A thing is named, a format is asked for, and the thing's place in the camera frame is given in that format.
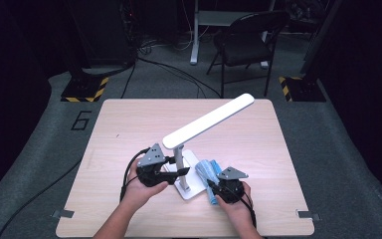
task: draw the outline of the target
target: black chair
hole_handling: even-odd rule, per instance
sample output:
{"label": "black chair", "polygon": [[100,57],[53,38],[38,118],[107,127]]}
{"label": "black chair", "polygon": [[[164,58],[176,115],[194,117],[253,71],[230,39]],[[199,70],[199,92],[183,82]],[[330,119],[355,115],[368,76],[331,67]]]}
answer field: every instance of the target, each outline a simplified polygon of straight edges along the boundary
{"label": "black chair", "polygon": [[[246,65],[248,69],[252,63],[260,62],[269,63],[265,96],[268,94],[276,41],[288,20],[289,13],[286,11],[252,13],[237,19],[213,38],[217,53],[206,74],[210,73],[214,65],[222,65],[221,98],[224,96],[225,84],[244,81],[225,83],[225,65],[228,67]],[[263,32],[268,32],[266,41],[263,41],[261,37]],[[222,57],[222,62],[215,64],[219,55]]]}

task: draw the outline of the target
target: wooden table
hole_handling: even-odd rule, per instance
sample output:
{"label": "wooden table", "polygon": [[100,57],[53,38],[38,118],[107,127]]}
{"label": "wooden table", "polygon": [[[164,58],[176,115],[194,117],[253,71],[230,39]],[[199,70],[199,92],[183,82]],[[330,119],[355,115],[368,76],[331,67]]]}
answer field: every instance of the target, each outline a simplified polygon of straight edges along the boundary
{"label": "wooden table", "polygon": [[[128,162],[140,150],[229,100],[107,100],[103,103],[62,217],[59,237],[92,237],[116,207]],[[310,235],[308,210],[272,103],[251,106],[185,144],[201,159],[216,159],[249,174],[258,230],[264,236]],[[165,155],[173,151],[162,146]],[[226,214],[203,191],[183,200],[169,186],[133,216],[126,237],[236,236]]]}

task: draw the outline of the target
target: lamp base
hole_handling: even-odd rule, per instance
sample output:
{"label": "lamp base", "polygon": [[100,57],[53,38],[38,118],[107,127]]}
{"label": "lamp base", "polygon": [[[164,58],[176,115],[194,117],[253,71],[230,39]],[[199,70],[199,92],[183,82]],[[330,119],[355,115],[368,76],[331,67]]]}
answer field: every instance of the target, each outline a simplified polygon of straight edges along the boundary
{"label": "lamp base", "polygon": [[[182,198],[185,200],[191,199],[200,192],[206,190],[206,187],[201,180],[201,177],[198,175],[195,170],[195,165],[199,162],[198,158],[195,154],[187,149],[182,152],[184,158],[184,167],[190,167],[187,175],[185,175],[186,181],[188,183],[188,190],[184,190],[182,185],[180,184],[179,178],[175,181],[175,186],[181,194]],[[176,171],[176,164],[164,164],[164,167],[167,171]]]}

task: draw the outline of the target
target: gray carpet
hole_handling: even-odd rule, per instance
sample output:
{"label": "gray carpet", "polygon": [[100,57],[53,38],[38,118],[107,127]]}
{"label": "gray carpet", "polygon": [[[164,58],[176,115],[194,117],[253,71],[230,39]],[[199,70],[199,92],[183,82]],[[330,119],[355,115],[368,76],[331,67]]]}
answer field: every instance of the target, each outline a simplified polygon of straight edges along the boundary
{"label": "gray carpet", "polygon": [[[332,103],[288,103],[285,100],[278,78],[299,76],[307,48],[306,36],[281,35],[268,99],[276,108],[308,208],[322,218],[314,222],[315,232],[311,238],[382,238],[382,187],[367,169]],[[139,56],[181,69],[219,91],[220,67],[212,70],[209,76],[205,75],[214,51],[211,42],[201,43],[197,66],[189,64],[190,48],[179,51],[172,46],[153,47],[151,54]],[[113,69],[99,68],[90,72],[109,70]],[[60,102],[60,94],[70,75],[49,79],[53,93],[48,107],[24,150],[0,182],[0,230],[21,205],[82,158],[101,104],[105,99],[121,97],[131,71],[128,69],[110,77],[96,103]],[[227,76],[242,74],[234,71],[228,69]],[[260,68],[251,66],[248,72],[258,74]],[[196,85],[187,80],[138,61],[123,97],[204,98]],[[250,93],[260,99],[264,84],[265,79],[258,79],[227,85],[225,98]],[[205,97],[217,98],[200,86]],[[81,111],[90,112],[82,113],[82,118],[89,119],[86,129],[71,130]],[[9,224],[2,238],[56,238],[58,219],[50,215],[64,208],[76,172],[77,168],[25,207]]]}

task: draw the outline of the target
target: blue towel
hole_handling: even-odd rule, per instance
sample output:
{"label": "blue towel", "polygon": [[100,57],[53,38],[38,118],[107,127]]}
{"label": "blue towel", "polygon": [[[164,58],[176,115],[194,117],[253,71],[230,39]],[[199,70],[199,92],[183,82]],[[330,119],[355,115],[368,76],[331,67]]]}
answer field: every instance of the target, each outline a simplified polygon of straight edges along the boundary
{"label": "blue towel", "polygon": [[204,186],[207,188],[207,194],[209,195],[210,203],[213,205],[218,204],[212,188],[210,188],[209,184],[207,183],[207,179],[210,179],[214,183],[219,184],[219,178],[217,177],[217,174],[222,171],[219,164],[214,159],[211,161],[203,159],[195,165],[195,169],[198,175],[200,175]]}

